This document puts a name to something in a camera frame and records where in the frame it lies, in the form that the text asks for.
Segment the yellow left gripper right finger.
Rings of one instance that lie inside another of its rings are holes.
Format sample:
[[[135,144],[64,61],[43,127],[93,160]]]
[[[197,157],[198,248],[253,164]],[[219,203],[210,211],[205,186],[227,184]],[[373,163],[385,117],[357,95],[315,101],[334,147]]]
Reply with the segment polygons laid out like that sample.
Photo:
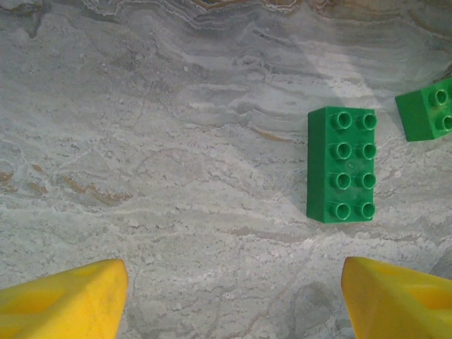
[[[451,338],[451,281],[347,257],[341,287],[356,338]]]

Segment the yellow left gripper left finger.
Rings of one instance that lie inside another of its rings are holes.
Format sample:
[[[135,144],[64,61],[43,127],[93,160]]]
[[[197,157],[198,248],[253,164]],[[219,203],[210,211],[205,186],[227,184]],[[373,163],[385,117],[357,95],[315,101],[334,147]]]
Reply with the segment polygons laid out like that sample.
[[[115,338],[128,275],[107,259],[1,290],[2,338]]]

